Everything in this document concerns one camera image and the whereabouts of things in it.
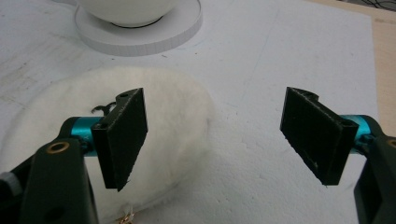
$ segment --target black rubber pad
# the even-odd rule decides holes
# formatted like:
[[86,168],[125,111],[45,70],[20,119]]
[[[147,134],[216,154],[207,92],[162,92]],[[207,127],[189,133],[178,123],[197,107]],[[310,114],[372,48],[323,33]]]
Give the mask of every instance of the black rubber pad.
[[280,130],[323,185],[338,185],[358,128],[314,93],[287,87]]

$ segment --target cable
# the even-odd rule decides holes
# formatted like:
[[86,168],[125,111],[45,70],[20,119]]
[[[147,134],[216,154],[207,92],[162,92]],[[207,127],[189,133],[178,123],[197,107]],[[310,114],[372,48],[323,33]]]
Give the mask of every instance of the cable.
[[396,11],[396,8],[384,6],[385,4],[396,5],[396,1],[391,1],[391,0],[387,0],[387,1],[374,0],[374,2],[372,0],[361,0],[361,1],[368,6],[372,6],[372,7],[376,7],[376,8],[383,8],[383,9],[390,10],[390,11]]

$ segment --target white cup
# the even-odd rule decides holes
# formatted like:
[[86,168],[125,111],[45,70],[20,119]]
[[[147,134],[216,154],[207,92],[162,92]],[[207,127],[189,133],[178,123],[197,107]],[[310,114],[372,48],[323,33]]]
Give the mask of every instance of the white cup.
[[179,0],[77,0],[93,16],[121,27],[140,27],[159,20]]

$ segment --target white fluffy cloth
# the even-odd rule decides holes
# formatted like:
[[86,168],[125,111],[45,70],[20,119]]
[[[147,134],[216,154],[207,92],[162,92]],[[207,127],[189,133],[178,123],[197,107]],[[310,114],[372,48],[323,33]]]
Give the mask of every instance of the white fluffy cloth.
[[17,116],[2,146],[0,170],[12,169],[54,139],[66,119],[103,116],[91,110],[140,87],[145,93],[148,135],[131,181],[121,192],[105,189],[97,158],[86,158],[86,163],[102,223],[119,217],[125,205],[134,211],[153,205],[208,149],[212,101],[191,77],[172,70],[117,67],[53,83]]

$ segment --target white saucer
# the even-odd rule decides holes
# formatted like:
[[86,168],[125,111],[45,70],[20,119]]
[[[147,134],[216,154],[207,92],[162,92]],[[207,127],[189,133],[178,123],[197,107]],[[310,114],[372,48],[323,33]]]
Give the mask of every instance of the white saucer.
[[201,28],[199,0],[184,0],[159,21],[141,28],[121,28],[102,21],[77,7],[75,22],[84,43],[105,54],[134,57],[174,49]]

